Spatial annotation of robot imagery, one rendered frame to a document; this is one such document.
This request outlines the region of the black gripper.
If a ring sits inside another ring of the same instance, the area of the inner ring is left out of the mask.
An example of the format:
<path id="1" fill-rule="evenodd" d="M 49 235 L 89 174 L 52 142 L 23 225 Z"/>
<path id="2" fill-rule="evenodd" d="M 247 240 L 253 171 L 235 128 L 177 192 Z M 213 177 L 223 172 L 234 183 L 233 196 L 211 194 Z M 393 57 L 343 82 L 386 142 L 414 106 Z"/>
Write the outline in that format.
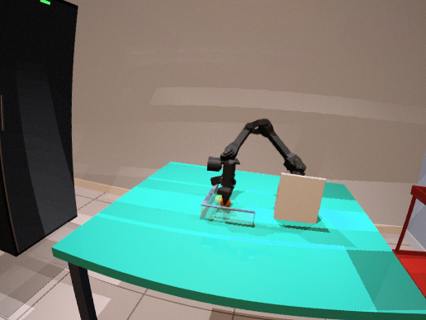
<path id="1" fill-rule="evenodd" d="M 222 196 L 223 204 L 226 205 L 232 195 L 234 185 L 236 185 L 235 174 L 223 173 L 221 177 L 223 177 L 223 184 L 220 184 L 221 187 L 218 189 L 217 195 Z"/>

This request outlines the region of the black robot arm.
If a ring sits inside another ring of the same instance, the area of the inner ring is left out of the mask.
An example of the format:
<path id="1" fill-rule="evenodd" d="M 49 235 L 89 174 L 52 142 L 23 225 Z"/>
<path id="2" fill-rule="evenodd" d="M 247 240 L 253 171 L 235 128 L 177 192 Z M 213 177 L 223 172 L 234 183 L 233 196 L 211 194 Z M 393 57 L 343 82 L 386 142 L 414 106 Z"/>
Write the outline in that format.
<path id="1" fill-rule="evenodd" d="M 285 161 L 283 166 L 287 169 L 287 171 L 295 175 L 305 175 L 304 170 L 306 169 L 306 166 L 298 155 L 292 153 L 291 150 L 281 141 L 278 135 L 274 132 L 272 123 L 269 119 L 255 120 L 252 123 L 247 123 L 235 141 L 225 148 L 225 151 L 220 155 L 220 158 L 208 158 L 207 171 L 219 172 L 222 168 L 222 164 L 224 164 L 223 173 L 235 174 L 235 166 L 236 164 L 240 164 L 239 160 L 236 158 L 239 148 L 251 133 L 261 134 L 263 137 L 270 140 L 278 152 L 283 156 Z M 223 177 L 214 176 L 211 178 L 212 186 L 221 183 L 223 184 Z"/>

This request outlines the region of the orange ball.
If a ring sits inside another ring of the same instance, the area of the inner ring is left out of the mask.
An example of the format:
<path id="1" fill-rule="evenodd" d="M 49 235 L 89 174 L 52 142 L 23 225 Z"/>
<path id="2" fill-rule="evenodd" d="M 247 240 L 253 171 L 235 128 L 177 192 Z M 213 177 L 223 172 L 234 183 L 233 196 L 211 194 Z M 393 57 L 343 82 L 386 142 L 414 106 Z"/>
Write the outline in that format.
<path id="1" fill-rule="evenodd" d="M 230 207 L 230 205 L 231 205 L 231 199 L 228 200 L 228 202 L 227 202 L 226 205 L 223 204 L 223 200 L 220 201 L 220 204 L 221 204 L 221 206 Z"/>

